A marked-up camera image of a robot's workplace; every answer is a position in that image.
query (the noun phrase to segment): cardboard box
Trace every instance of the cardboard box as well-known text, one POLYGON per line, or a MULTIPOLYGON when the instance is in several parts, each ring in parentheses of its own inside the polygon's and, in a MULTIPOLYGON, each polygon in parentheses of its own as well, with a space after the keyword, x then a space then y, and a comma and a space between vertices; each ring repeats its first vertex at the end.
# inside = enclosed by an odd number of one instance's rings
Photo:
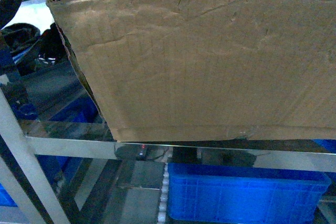
POLYGON ((48 5, 118 141, 336 136, 335 0, 48 5))

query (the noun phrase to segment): metal leg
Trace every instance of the metal leg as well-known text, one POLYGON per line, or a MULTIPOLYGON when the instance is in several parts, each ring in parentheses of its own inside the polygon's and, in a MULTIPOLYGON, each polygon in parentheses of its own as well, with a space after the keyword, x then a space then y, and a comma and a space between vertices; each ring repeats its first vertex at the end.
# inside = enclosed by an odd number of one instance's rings
POLYGON ((0 90, 0 134, 55 224, 70 221, 0 90))
POLYGON ((0 170, 1 170, 0 183, 11 195, 11 197, 18 205, 20 210, 25 213, 29 222, 36 224, 46 223, 42 215, 38 212, 38 210, 34 206, 34 203, 30 201, 29 197, 26 195, 26 192, 21 187, 20 183, 16 180, 14 174, 8 168, 8 166, 6 165, 5 161, 2 159, 1 156, 0 156, 0 170))

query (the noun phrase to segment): reflective metal surface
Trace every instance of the reflective metal surface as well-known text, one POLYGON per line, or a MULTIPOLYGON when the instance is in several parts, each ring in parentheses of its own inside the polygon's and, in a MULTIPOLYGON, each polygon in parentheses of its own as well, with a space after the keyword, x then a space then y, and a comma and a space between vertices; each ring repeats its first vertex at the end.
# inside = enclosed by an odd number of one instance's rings
MULTIPOLYGON (((39 155, 138 160, 143 145, 115 142, 104 124, 22 121, 21 126, 34 153, 39 155)), ((147 161, 171 162, 174 149, 185 148, 195 150, 193 155, 200 164, 336 172, 336 155, 311 140, 144 144, 149 150, 144 159, 147 161)))

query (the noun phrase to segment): blue plastic bin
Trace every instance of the blue plastic bin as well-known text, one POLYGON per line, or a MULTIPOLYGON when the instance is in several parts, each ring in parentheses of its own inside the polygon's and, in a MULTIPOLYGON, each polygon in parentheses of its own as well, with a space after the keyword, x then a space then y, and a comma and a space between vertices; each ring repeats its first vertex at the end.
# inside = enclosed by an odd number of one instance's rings
POLYGON ((168 213, 176 220, 307 224, 331 184, 324 173, 169 164, 168 213))
MULTIPOLYGON (((74 102, 70 103, 66 108, 54 115, 50 120, 58 122, 77 122, 77 123, 92 123, 95 117, 98 114, 98 110, 88 96, 78 98, 74 102)), ((76 167, 74 164, 80 164, 81 158, 70 158, 64 156, 56 156, 58 164, 55 164, 52 161, 54 157, 52 156, 43 156, 40 155, 38 160, 41 164, 42 169, 44 170, 48 181, 52 184, 53 178, 60 171, 60 169, 65 172, 67 171, 67 179, 70 179, 76 172, 76 167), (67 168, 69 161, 73 159, 71 167, 67 168)))
POLYGON ((326 148, 329 152, 336 153, 336 140, 315 139, 314 142, 326 148))
POLYGON ((10 195, 6 192, 4 187, 0 184, 0 206, 17 207, 10 195))

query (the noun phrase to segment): metal shelf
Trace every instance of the metal shelf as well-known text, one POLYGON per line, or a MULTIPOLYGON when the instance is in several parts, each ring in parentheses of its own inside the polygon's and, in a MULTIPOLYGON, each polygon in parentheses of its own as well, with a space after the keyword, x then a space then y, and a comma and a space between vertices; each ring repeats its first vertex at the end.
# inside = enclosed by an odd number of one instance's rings
MULTIPOLYGON (((43 210, 41 210, 34 204, 24 206, 23 202, 18 202, 31 223, 50 223, 41 220, 41 212, 43 211, 45 211, 43 212, 46 215, 45 219, 50 218, 53 223, 105 223, 97 222, 97 220, 111 217, 108 208, 108 206, 111 207, 111 201, 102 200, 104 198, 102 196, 112 195, 112 187, 106 186, 106 184, 114 185, 119 191, 144 190, 139 186, 125 182, 123 184, 118 180, 122 175, 121 167, 127 165, 125 161, 134 162, 140 158, 136 154, 141 149, 142 143, 115 142, 105 124, 47 121, 20 121, 19 123, 2 90, 0 90, 0 110, 2 112, 0 134, 43 206, 43 210), (68 184, 59 183, 57 187, 53 187, 46 179, 35 155, 88 159, 79 169, 77 180, 68 184), (80 203, 78 195, 83 183, 80 185, 78 182, 86 181, 86 176, 89 176, 87 171, 90 170, 89 166, 92 162, 90 159, 92 158, 106 159, 107 161, 93 190, 88 194, 88 198, 80 203), (29 216, 27 213, 32 211, 40 215, 29 216)), ((156 142, 146 143, 146 146, 150 152, 146 155, 145 160, 152 161, 153 164, 163 165, 163 163, 176 161, 179 157, 174 155, 182 152, 191 153, 190 160, 187 156, 180 158, 181 162, 186 163, 196 161, 212 165, 227 165, 228 163, 229 165, 242 165, 242 163, 250 162, 249 159, 245 159, 248 157, 254 160, 255 167, 336 172, 336 155, 329 153, 311 140, 156 142)), ((159 195, 157 188, 150 188, 150 186, 147 188, 152 194, 155 194, 155 197, 159 195)), ((19 189, 13 190, 12 195, 14 195, 14 191, 18 192, 19 189)))

